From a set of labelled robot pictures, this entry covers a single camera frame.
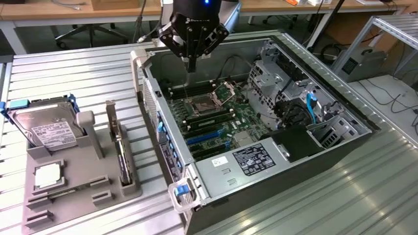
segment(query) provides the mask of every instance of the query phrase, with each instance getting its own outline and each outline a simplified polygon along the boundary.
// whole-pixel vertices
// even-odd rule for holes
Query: cable
[[[287,83],[284,84],[284,87],[281,88],[281,90],[279,90],[279,92],[276,93],[275,95],[275,98],[273,98],[273,102],[276,102],[276,99],[279,98],[279,95],[281,95],[283,91],[285,90],[285,88],[288,87],[289,83],[292,82],[292,79],[289,78]]]
[[[161,24],[161,18],[163,18],[163,6],[161,6],[161,14],[159,15],[159,20],[157,20],[157,23],[156,23],[156,26],[153,27],[153,29],[149,31],[148,34],[145,34],[144,36],[141,36],[139,39],[137,39],[137,43],[141,43],[147,38],[148,36],[156,31],[157,27],[160,26]]]
[[[396,70],[398,70],[398,67],[399,67],[400,61],[402,61],[402,59],[403,59],[403,54],[404,54],[404,43],[403,43],[403,47],[402,47],[402,54],[400,54],[400,58],[399,58],[399,60],[398,60],[396,67],[394,68],[394,70],[392,70],[392,74],[391,74],[391,78],[392,78],[394,80],[399,80],[399,79],[398,79],[398,78],[395,78],[394,76],[395,76],[395,73],[396,73]]]
[[[141,11],[139,12],[136,21],[135,21],[135,32],[133,32],[133,37],[132,37],[132,43],[136,41],[136,35],[139,33],[139,29],[143,25],[143,13],[144,13],[144,8],[145,8],[147,0],[143,0],[143,5],[141,5]]]
[[[360,43],[368,42],[368,41],[372,40],[375,37],[378,37],[382,33],[378,33],[376,35],[372,35],[372,33],[371,33],[371,31],[370,31],[370,34],[371,34],[371,37],[367,38],[367,39],[364,39]],[[335,50],[336,50],[336,56],[338,56],[339,53],[340,53],[340,51],[342,51],[342,49],[339,48],[339,46],[344,46],[344,47],[346,47],[346,46],[350,46],[350,45],[351,45],[351,44],[338,44],[338,43],[324,45],[324,47],[321,48],[320,53],[319,53],[319,59],[320,59],[320,61],[323,61],[324,63],[331,64],[335,60],[328,60],[328,59],[325,59],[325,57],[324,57],[324,55],[325,55],[325,50],[330,49],[330,48],[335,49]]]
[[[368,91],[368,89],[364,87],[364,85],[358,81],[358,83],[359,83],[360,86],[364,88],[364,90],[366,90],[367,93],[371,95],[372,99],[376,101],[378,104],[380,104],[380,105],[388,105],[388,104],[391,103],[390,111],[391,111],[394,114],[398,114],[398,113],[400,113],[400,112],[403,112],[403,111],[406,111],[406,110],[408,110],[408,109],[414,110],[414,108],[418,107],[418,105],[406,106],[402,102],[399,102],[399,101],[396,100],[396,99],[399,98],[400,94],[396,95],[396,97],[394,98],[386,89],[383,89],[382,87],[379,87],[378,85],[375,85],[371,81],[368,81],[368,79],[366,79],[366,81],[370,82],[370,84],[371,84],[372,86],[375,86],[376,88],[382,89],[382,90],[387,93],[387,95],[391,97],[392,100],[391,100],[390,102],[387,102],[387,103],[379,102],[379,101],[376,100],[375,96],[374,96],[374,95],[371,94],[371,92]],[[395,102],[399,103],[399,104],[404,107],[404,109],[402,109],[402,110],[399,110],[399,111],[394,111],[394,110],[392,110],[392,106],[394,106],[394,103],[395,103]]]
[[[317,11],[316,11],[316,13],[315,13],[315,16],[317,16],[317,13],[319,13],[319,10],[320,10],[321,3],[323,3],[323,2],[324,2],[324,0],[320,0],[320,4],[319,4],[319,7],[317,7]],[[305,43],[311,40],[311,38],[312,38],[312,36],[313,36],[313,33],[315,33],[315,31],[316,31],[316,28],[317,28],[319,22],[320,22],[320,18],[317,17],[317,20],[316,20],[316,25],[315,25],[313,31],[312,31],[312,33],[311,33],[309,37],[307,38],[307,40],[301,43],[301,45],[304,45],[304,44],[305,44]]]
[[[252,66],[251,62],[249,62],[245,58],[243,58],[240,55],[231,55],[231,56],[227,58],[227,60],[224,61],[224,63],[223,63],[223,66],[221,66],[221,68],[220,68],[219,74],[217,74],[217,76],[216,76],[216,78],[215,78],[215,83],[217,82],[217,80],[219,80],[219,78],[220,78],[220,76],[221,76],[221,72],[223,72],[224,66],[225,66],[225,64],[228,63],[228,60],[229,60],[231,58],[239,58],[239,59],[251,67],[251,69],[253,69],[253,66]]]
[[[259,113],[259,114],[263,115],[264,117],[268,117],[268,118],[273,119],[273,120],[277,119],[276,117],[271,117],[271,116],[268,116],[268,115],[265,115],[265,114],[261,114],[261,113]]]
[[[60,1],[57,0],[50,0],[50,2],[58,6],[64,6],[64,7],[69,7],[74,10],[81,10],[77,6],[82,6],[82,5],[86,5],[85,2],[80,2],[80,3],[61,3]]]
[[[387,103],[382,103],[382,102],[379,102],[378,101],[378,99],[374,97],[374,95],[371,94],[371,92],[367,90],[367,88],[364,87],[364,85],[358,81],[358,83],[360,84],[360,86],[364,88],[364,90],[367,91],[367,93],[370,94],[370,96],[372,97],[372,99],[374,99],[374,101],[378,103],[378,104],[380,104],[380,105],[387,105],[387,104],[390,104],[390,103],[392,103],[394,102],[394,99],[390,101],[390,102],[387,102]]]

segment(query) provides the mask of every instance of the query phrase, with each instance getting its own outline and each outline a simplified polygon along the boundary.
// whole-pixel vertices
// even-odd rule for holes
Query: aluminum workbench
[[[285,34],[277,38],[368,116],[380,132],[328,171],[219,222],[200,234],[416,234],[418,152],[388,119]],[[144,194],[37,234],[183,234],[180,217],[151,149],[129,70],[133,45],[16,56],[2,65],[1,100],[48,98],[70,91],[96,128],[116,100]],[[0,235],[20,234],[25,139],[1,119]]]

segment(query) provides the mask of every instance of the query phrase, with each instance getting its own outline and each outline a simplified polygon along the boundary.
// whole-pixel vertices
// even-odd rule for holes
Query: label sticker
[[[213,167],[220,166],[225,163],[228,163],[228,159],[225,156],[221,156],[220,158],[216,158],[211,161],[211,163],[213,164]]]
[[[251,176],[275,166],[271,156],[260,143],[236,151],[232,155],[245,176]]]
[[[66,121],[33,127],[32,131],[46,148],[76,141]]]

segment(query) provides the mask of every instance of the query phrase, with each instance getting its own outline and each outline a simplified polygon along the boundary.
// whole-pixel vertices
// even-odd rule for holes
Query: metal shelf
[[[372,24],[418,50],[418,15],[376,16]]]
[[[418,50],[418,15],[372,16],[354,39],[350,48],[332,65],[332,71],[335,74],[339,74],[352,51],[359,46],[364,36],[368,34],[371,26],[374,25],[404,42],[411,48]]]

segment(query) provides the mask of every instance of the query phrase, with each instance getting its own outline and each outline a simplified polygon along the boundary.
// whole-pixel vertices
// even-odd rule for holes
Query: blue pcie slot
[[[221,132],[223,132],[223,129],[219,130],[219,131],[215,131],[215,132],[212,132],[212,133],[208,133],[208,134],[205,134],[205,135],[203,135],[203,136],[199,136],[199,137],[196,137],[196,138],[192,138],[192,139],[189,139],[189,140],[187,141],[187,144],[199,143],[199,142],[207,141],[207,140],[209,140],[209,139],[212,139],[212,138],[217,138],[217,137],[220,137]]]

